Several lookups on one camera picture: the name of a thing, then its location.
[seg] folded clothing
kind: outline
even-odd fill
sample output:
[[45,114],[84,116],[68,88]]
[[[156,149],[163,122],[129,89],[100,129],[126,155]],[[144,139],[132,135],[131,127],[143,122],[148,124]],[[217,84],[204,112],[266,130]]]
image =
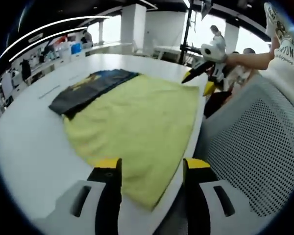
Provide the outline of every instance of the folded clothing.
[[125,70],[104,70],[90,74],[83,81],[62,91],[49,105],[57,114],[73,117],[104,93],[139,75]]
[[88,164],[122,158],[122,193],[152,210],[191,136],[198,87],[139,75],[64,117],[68,139]]

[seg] white table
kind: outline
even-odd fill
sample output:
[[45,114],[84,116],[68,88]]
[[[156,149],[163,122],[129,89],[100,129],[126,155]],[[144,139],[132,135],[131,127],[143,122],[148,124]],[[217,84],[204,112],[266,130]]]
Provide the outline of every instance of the white table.
[[[76,181],[86,180],[93,170],[75,154],[63,131],[62,118],[48,106],[69,85],[95,71],[112,69],[141,72],[172,82],[180,82],[189,70],[151,58],[96,54],[61,66],[25,89],[0,118],[0,171],[11,196],[30,220],[46,217],[54,210],[56,199]],[[206,82],[204,74],[186,84],[200,87],[196,122],[184,155],[187,157],[193,155],[199,134]],[[123,228],[137,215],[146,217],[144,223],[128,226],[127,232],[131,233],[127,234],[138,234],[133,232],[135,228],[144,229],[140,234],[148,234],[158,227],[182,184],[181,170],[180,167],[153,212],[134,208],[133,202],[123,197],[119,215]],[[125,204],[132,209],[124,211]]]
[[104,43],[102,45],[95,45],[91,48],[86,48],[83,49],[83,52],[88,52],[91,50],[98,50],[98,49],[103,49],[103,48],[107,48],[107,47],[116,47],[116,46],[127,46],[127,45],[133,45],[132,43],[121,43],[121,42],[109,42],[109,43]]

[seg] yellow towel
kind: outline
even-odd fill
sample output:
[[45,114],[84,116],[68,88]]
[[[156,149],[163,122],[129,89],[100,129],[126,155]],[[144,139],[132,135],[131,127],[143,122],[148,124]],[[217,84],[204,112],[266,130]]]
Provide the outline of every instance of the yellow towel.
[[92,166],[122,158],[122,193],[152,210],[183,157],[197,101],[198,87],[140,75],[65,117],[65,131]]

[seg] ceiling light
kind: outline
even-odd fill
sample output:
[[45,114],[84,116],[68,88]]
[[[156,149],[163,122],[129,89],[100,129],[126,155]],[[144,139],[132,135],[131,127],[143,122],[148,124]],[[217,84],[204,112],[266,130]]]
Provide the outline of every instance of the ceiling light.
[[18,43],[19,41],[23,40],[24,38],[26,38],[27,36],[43,29],[43,28],[47,28],[47,27],[50,27],[52,25],[55,25],[55,24],[59,24],[59,23],[63,23],[63,22],[67,22],[67,21],[74,21],[74,20],[82,20],[82,19],[96,19],[96,18],[99,18],[99,19],[108,19],[108,18],[111,18],[111,16],[80,16],[80,17],[74,17],[74,18],[69,18],[69,19],[65,19],[65,20],[60,20],[60,21],[56,21],[56,22],[53,22],[53,23],[49,23],[47,25],[44,25],[44,26],[41,26],[27,34],[25,34],[24,36],[20,37],[18,40],[16,40],[14,43],[12,43],[9,47],[7,47],[4,52],[2,53],[2,55],[0,56],[0,58],[7,53],[8,50],[10,50],[16,43]]
[[188,0],[183,0],[183,1],[184,1],[184,3],[185,3],[186,7],[187,7],[187,8],[190,8],[190,2],[189,2]]
[[65,31],[62,31],[62,32],[59,32],[59,33],[55,33],[55,34],[52,34],[50,36],[47,36],[41,40],[38,40],[36,42],[34,42],[33,44],[27,46],[26,48],[24,48],[23,50],[21,50],[19,53],[17,53],[16,55],[14,55],[11,59],[9,59],[9,62],[11,62],[12,60],[14,60],[16,57],[18,57],[20,54],[22,54],[24,51],[26,51],[27,49],[33,47],[34,45],[38,44],[38,43],[41,43],[42,41],[46,40],[46,39],[49,39],[49,38],[52,38],[54,36],[57,36],[57,35],[61,35],[61,34],[64,34],[64,33],[68,33],[68,32],[72,32],[72,31],[78,31],[78,30],[83,30],[83,29],[86,29],[87,27],[80,27],[80,28],[74,28],[74,29],[69,29],[69,30],[65,30]]

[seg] gray cloth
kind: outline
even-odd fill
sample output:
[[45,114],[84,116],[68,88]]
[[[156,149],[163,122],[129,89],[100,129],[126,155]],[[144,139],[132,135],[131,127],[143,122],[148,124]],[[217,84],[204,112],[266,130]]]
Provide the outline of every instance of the gray cloth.
[[139,74],[125,70],[104,70],[90,74],[84,81],[62,91],[49,105],[57,114],[72,118],[99,96]]

